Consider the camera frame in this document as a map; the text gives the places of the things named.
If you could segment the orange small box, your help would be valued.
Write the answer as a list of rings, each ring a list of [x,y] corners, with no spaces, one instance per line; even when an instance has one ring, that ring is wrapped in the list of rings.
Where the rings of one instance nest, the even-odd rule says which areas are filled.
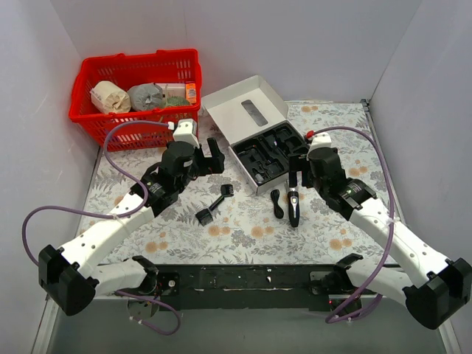
[[[185,98],[190,105],[194,105],[197,102],[197,91],[195,83],[185,84]]]

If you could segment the red plastic shopping basket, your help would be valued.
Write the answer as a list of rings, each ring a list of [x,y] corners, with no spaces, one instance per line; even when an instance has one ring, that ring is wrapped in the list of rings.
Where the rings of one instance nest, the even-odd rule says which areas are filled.
[[[90,90],[107,80],[123,90],[143,83],[195,83],[197,102],[194,105],[156,108],[151,111],[125,114],[103,114],[92,104]],[[87,58],[82,62],[71,93],[69,118],[80,125],[91,138],[103,146],[106,135],[124,122],[135,123],[120,128],[108,143],[109,151],[137,150],[165,146],[171,141],[169,129],[152,122],[198,120],[201,107],[202,73],[196,49],[159,49],[151,54],[122,53]]]

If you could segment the floral table mat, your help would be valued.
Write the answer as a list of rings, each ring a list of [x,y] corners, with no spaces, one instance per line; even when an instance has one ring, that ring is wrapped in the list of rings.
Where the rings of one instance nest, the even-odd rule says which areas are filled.
[[[369,120],[360,103],[291,102],[288,121],[301,133],[334,127],[331,136],[348,176],[366,182],[388,198],[378,157],[366,140]],[[195,214],[232,184],[234,195],[211,211],[213,222],[199,224]],[[300,224],[276,218],[268,193],[257,195],[234,159],[225,170],[191,182],[177,202],[136,230],[106,258],[118,263],[142,255],[157,264],[314,264],[336,263],[356,253],[377,263],[382,248],[360,229],[331,211],[315,190],[299,189]]]

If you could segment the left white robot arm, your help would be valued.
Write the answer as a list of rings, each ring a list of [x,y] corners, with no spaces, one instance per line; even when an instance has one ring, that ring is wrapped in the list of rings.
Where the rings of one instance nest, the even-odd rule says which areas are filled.
[[[207,143],[209,157],[201,147],[187,142],[169,143],[161,161],[146,170],[104,220],[59,249],[48,245],[40,251],[40,286],[66,315],[81,312],[97,295],[122,289],[139,296],[155,291],[159,270],[145,257],[108,265],[102,261],[135,230],[175,203],[191,181],[224,171],[225,156],[216,139],[209,138]]]

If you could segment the black comb guard large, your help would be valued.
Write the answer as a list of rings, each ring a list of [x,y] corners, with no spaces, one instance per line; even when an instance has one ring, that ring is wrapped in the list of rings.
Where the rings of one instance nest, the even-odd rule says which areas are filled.
[[[202,209],[201,211],[195,214],[195,217],[198,220],[199,224],[202,226],[206,226],[209,223],[213,222],[213,216],[210,208]]]

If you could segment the black silver hair clipper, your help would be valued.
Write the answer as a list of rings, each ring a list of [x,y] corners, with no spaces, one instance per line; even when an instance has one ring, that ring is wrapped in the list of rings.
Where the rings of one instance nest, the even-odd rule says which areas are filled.
[[[299,211],[299,193],[295,187],[289,187],[288,193],[288,218],[293,228],[299,225],[300,211]]]

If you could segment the grey wrapped roll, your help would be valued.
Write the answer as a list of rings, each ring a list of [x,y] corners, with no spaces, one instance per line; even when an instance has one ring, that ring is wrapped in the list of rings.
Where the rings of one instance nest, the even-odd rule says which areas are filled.
[[[151,111],[165,107],[164,92],[155,83],[133,86],[128,90],[131,107],[135,111]]]

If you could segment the beige paper-wrapped roll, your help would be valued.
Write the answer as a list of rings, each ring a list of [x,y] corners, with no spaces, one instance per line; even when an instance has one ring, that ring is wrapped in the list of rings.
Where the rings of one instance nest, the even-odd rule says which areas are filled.
[[[102,80],[90,90],[92,104],[103,114],[128,113],[131,99],[128,93],[111,81]]]

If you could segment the white hair clipper box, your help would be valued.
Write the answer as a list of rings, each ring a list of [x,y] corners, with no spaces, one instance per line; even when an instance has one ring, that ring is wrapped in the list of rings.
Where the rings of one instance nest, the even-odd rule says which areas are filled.
[[[259,75],[202,97],[229,155],[258,195],[288,180],[289,157],[308,145],[288,121],[288,104]]]

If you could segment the white flat box in basket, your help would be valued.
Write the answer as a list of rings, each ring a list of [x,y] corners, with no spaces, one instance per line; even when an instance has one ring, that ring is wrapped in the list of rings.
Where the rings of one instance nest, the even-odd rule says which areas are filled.
[[[164,98],[182,97],[186,98],[186,85],[184,83],[156,83],[162,89]]]

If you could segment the black cleaning brush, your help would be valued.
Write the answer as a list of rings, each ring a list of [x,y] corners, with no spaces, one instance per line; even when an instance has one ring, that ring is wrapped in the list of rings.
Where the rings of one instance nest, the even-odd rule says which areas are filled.
[[[234,187],[232,184],[222,184],[221,185],[221,195],[218,197],[216,201],[214,201],[210,207],[209,210],[213,211],[217,208],[217,206],[225,199],[232,197],[234,195]]]

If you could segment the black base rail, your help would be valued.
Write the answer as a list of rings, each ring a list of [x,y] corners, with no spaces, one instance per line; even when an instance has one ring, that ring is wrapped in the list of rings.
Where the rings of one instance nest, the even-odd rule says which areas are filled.
[[[157,284],[138,296],[157,310],[329,311],[355,290],[335,265],[160,265]]]

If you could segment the green broccoli-like item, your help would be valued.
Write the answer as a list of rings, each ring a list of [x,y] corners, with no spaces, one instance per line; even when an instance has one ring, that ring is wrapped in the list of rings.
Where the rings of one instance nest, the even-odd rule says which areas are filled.
[[[190,106],[191,103],[184,97],[167,97],[165,100],[165,108],[174,108],[182,106]]]

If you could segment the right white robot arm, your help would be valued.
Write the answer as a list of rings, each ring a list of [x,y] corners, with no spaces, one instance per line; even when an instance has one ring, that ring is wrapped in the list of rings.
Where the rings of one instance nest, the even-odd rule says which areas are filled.
[[[402,305],[422,326],[436,330],[471,299],[471,265],[451,260],[395,221],[374,190],[348,178],[337,149],[318,147],[289,158],[289,185],[314,188],[328,207],[366,232],[402,268],[382,268],[367,289]]]

